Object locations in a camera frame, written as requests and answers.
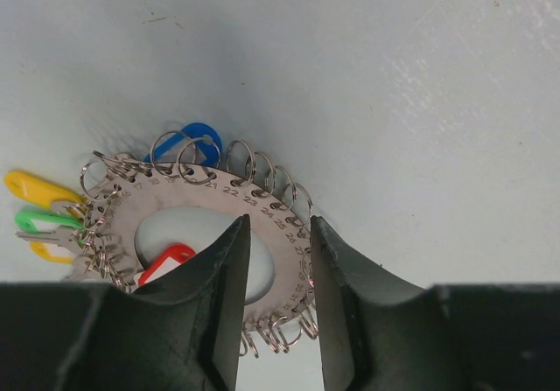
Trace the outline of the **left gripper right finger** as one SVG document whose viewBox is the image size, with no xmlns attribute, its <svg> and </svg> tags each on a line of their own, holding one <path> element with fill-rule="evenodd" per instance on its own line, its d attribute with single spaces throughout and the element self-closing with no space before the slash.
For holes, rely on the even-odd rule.
<svg viewBox="0 0 560 391">
<path fill-rule="evenodd" d="M 438 292 L 382 268 L 322 217 L 311 271 L 326 390 L 470 390 Z"/>
</svg>

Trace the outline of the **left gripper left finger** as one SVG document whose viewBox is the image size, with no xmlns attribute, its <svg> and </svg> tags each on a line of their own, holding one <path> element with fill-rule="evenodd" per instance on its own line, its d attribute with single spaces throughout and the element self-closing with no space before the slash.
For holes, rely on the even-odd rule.
<svg viewBox="0 0 560 391">
<path fill-rule="evenodd" d="M 58 390 L 233 390 L 249 274 L 250 218 L 126 294 L 76 283 L 88 308 L 60 362 Z"/>
</svg>

